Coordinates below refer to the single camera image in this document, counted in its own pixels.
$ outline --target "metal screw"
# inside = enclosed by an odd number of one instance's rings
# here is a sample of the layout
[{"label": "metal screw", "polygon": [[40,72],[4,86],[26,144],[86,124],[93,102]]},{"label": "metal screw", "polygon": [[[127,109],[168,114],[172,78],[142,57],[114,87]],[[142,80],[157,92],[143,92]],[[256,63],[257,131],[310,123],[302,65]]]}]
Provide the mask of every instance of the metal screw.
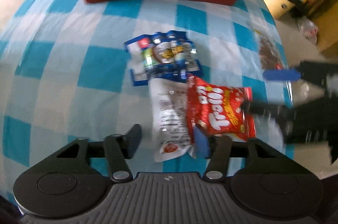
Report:
[{"label": "metal screw", "polygon": [[123,180],[129,177],[129,173],[124,170],[120,170],[118,172],[115,172],[113,174],[113,177],[118,180]]},{"label": "metal screw", "polygon": [[173,180],[174,178],[173,178],[172,176],[168,175],[168,176],[166,176],[164,179],[167,180],[167,181],[171,181],[171,180]]},{"label": "metal screw", "polygon": [[209,179],[220,179],[220,178],[222,178],[223,174],[221,172],[216,171],[216,170],[212,170],[210,172],[207,172],[206,176]]}]

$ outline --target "white candy wrapper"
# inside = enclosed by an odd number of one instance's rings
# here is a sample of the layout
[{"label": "white candy wrapper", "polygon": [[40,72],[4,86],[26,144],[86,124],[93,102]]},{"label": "white candy wrapper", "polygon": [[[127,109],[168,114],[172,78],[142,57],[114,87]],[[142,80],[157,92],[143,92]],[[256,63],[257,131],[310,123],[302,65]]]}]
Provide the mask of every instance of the white candy wrapper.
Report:
[{"label": "white candy wrapper", "polygon": [[188,84],[154,78],[148,83],[153,108],[156,162],[177,158],[190,148],[186,126]]}]

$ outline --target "snack package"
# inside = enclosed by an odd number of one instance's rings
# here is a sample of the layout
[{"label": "snack package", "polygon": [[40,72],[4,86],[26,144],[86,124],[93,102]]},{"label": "snack package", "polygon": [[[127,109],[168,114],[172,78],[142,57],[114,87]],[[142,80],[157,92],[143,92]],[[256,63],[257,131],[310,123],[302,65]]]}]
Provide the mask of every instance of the snack package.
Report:
[{"label": "snack package", "polygon": [[149,81],[156,162],[179,157],[191,147],[185,116],[187,89],[187,84],[166,79]]},{"label": "snack package", "polygon": [[124,43],[131,55],[128,68],[134,86],[152,78],[186,82],[187,72],[201,75],[196,49],[183,31],[141,35]]},{"label": "snack package", "polygon": [[263,36],[259,31],[255,30],[259,36],[259,56],[263,70],[267,69],[283,69],[281,55],[277,47],[271,40]]},{"label": "snack package", "polygon": [[196,124],[211,135],[232,133],[242,140],[255,137],[252,116],[244,115],[240,108],[244,100],[252,100],[251,88],[221,87],[194,75],[188,77],[188,84],[187,127],[191,139]]}]

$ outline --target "blue snack package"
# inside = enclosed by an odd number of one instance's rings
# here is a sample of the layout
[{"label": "blue snack package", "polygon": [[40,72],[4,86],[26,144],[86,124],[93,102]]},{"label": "blue snack package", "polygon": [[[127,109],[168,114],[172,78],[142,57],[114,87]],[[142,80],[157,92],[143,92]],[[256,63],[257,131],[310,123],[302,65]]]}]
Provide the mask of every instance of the blue snack package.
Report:
[{"label": "blue snack package", "polygon": [[124,46],[131,55],[128,68],[134,86],[147,85],[152,78],[185,82],[188,72],[201,76],[195,46],[184,31],[141,35]]}]

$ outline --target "plastic bag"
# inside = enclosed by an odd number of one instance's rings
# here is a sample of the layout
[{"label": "plastic bag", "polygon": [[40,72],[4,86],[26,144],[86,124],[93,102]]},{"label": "plastic bag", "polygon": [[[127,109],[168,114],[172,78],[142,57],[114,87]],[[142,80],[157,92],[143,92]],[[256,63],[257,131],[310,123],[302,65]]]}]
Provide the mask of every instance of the plastic bag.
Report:
[{"label": "plastic bag", "polygon": [[244,115],[241,103],[252,99],[251,88],[221,87],[209,84],[199,77],[188,77],[187,126],[190,137],[196,124],[208,134],[235,134],[246,140],[255,137],[251,115]]},{"label": "plastic bag", "polygon": [[259,56],[263,70],[283,69],[282,57],[274,43],[260,31],[255,30],[259,37]]},{"label": "plastic bag", "polygon": [[156,162],[184,155],[191,147],[185,117],[187,88],[187,84],[165,79],[149,81]]},{"label": "plastic bag", "polygon": [[311,20],[303,17],[297,20],[297,26],[305,38],[314,44],[317,43],[318,27]]},{"label": "plastic bag", "polygon": [[187,72],[202,74],[195,46],[184,31],[141,35],[124,46],[131,55],[128,68],[134,86],[147,85],[152,78],[185,82]]}]

